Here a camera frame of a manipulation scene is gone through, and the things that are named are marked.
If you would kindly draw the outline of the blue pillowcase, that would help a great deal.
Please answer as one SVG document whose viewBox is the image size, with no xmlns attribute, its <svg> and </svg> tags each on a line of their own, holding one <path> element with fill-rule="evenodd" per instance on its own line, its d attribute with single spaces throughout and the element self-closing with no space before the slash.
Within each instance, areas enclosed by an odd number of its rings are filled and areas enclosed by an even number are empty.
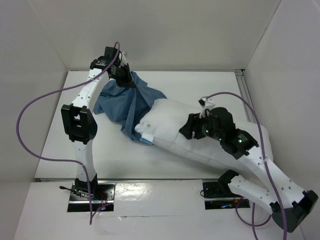
<svg viewBox="0 0 320 240">
<path fill-rule="evenodd" d="M 136 125 L 156 100 L 167 97 L 162 91 L 149 87 L 135 71 L 130 75 L 135 87 L 119 87 L 115 80 L 110 80 L 100 92 L 93 113 L 105 114 L 111 122 L 121 126 L 124 135 L 139 142 L 142 135 L 135 131 Z"/>
</svg>

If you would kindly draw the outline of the white pillow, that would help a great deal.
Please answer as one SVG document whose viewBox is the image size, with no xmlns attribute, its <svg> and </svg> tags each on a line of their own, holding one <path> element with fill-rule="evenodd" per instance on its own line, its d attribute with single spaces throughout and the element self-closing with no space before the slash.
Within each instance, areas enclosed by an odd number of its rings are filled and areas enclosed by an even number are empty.
<svg viewBox="0 0 320 240">
<path fill-rule="evenodd" d="M 180 101 L 157 99 L 134 129 L 142 136 L 151 135 L 152 143 L 157 147 L 189 159 L 197 166 L 208 167 L 215 172 L 233 170 L 243 176 L 252 177 L 253 172 L 225 152 L 217 140 L 210 137 L 186 139 L 179 132 L 187 123 L 189 114 L 200 111 L 200 107 Z"/>
</svg>

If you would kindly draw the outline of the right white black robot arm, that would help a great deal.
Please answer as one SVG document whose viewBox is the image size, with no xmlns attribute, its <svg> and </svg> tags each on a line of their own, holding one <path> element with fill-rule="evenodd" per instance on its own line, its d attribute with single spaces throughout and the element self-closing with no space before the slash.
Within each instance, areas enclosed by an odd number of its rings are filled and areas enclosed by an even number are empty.
<svg viewBox="0 0 320 240">
<path fill-rule="evenodd" d="M 220 178 L 218 190 L 223 196 L 232 193 L 245 197 L 265 209 L 286 233 L 292 233 L 311 213 L 319 197 L 286 176 L 268 157 L 263 156 L 262 143 L 247 131 L 239 129 L 224 107 L 204 108 L 191 113 L 179 132 L 188 140 L 212 138 L 237 162 L 246 166 L 264 187 L 260 187 L 228 170 Z"/>
</svg>

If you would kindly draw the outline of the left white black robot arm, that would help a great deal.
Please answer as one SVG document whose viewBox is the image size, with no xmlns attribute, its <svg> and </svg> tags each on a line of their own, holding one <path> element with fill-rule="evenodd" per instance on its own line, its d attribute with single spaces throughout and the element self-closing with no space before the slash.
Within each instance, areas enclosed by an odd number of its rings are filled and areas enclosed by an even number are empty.
<svg viewBox="0 0 320 240">
<path fill-rule="evenodd" d="M 134 87 L 129 64 L 121 54 L 110 66 L 106 57 L 93 60 L 87 83 L 70 104 L 61 107 L 64 132 L 68 135 L 74 149 L 75 160 L 80 162 L 76 170 L 75 189 L 88 200 L 99 193 L 97 172 L 93 160 L 93 139 L 98 125 L 93 116 L 96 101 L 110 79 L 116 80 L 120 87 Z"/>
</svg>

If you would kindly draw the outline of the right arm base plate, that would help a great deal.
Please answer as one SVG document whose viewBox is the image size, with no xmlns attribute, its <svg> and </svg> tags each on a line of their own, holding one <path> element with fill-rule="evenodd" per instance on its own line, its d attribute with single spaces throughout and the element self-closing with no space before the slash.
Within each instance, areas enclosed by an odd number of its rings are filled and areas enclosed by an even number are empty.
<svg viewBox="0 0 320 240">
<path fill-rule="evenodd" d="M 250 208 L 250 202 L 246 198 L 232 193 L 226 184 L 218 180 L 203 181 L 199 194 L 204 198 L 206 210 Z"/>
</svg>

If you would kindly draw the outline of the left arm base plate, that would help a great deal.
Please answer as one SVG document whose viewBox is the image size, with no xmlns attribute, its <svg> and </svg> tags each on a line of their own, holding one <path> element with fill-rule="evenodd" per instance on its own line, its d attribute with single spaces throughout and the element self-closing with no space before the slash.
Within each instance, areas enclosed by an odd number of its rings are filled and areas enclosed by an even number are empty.
<svg viewBox="0 0 320 240">
<path fill-rule="evenodd" d="M 87 190 L 77 189 L 72 183 L 68 200 L 68 213 L 90 212 L 89 194 Z M 115 183 L 99 182 L 94 193 L 91 194 L 92 212 L 113 212 L 115 200 Z"/>
</svg>

